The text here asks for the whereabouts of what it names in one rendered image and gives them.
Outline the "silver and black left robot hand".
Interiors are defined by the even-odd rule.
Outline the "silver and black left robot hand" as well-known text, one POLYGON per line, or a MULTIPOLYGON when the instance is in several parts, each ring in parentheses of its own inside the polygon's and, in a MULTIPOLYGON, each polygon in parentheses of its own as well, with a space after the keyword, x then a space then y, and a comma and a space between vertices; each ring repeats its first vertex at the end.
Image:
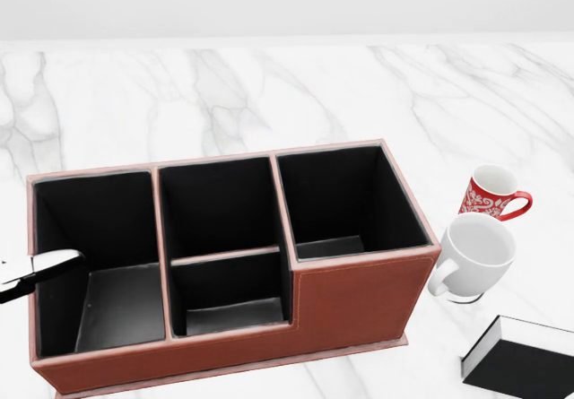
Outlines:
POLYGON ((82 265, 85 256, 76 249, 53 250, 0 261, 0 304, 29 295, 36 284, 82 265))

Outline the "red-brown desk caddy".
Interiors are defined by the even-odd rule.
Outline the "red-brown desk caddy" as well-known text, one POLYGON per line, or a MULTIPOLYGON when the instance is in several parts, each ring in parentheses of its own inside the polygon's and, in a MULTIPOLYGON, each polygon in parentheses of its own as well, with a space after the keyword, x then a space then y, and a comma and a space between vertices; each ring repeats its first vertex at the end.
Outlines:
POLYGON ((57 399, 404 345, 440 251, 381 140, 31 176, 28 241, 57 399))

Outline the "black book with white pages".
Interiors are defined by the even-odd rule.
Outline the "black book with white pages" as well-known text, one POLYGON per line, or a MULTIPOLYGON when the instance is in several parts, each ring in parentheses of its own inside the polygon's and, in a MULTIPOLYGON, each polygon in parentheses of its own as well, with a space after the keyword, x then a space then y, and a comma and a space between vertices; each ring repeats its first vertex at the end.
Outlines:
POLYGON ((574 332, 496 316, 461 361, 463 382, 520 399, 574 394, 574 332))

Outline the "plain white mug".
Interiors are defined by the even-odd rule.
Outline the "plain white mug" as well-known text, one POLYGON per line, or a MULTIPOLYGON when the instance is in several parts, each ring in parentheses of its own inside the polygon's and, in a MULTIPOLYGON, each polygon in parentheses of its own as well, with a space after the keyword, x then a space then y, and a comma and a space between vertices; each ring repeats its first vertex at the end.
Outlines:
POLYGON ((461 213, 447 227, 436 270, 427 288, 438 297, 449 292, 457 304, 480 299, 509 269, 517 243, 511 231, 483 213, 461 213))

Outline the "red patterned mug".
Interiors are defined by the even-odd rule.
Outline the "red patterned mug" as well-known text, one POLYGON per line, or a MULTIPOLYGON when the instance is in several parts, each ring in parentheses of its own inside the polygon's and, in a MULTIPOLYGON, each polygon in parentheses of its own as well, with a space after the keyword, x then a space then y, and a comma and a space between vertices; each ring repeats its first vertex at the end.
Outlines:
POLYGON ((484 213, 507 221, 528 212, 532 205, 533 197, 518 190, 517 177, 512 171, 496 164, 482 164, 474 169, 458 212, 484 213), (504 213, 507 205, 516 199, 525 199, 526 204, 504 213))

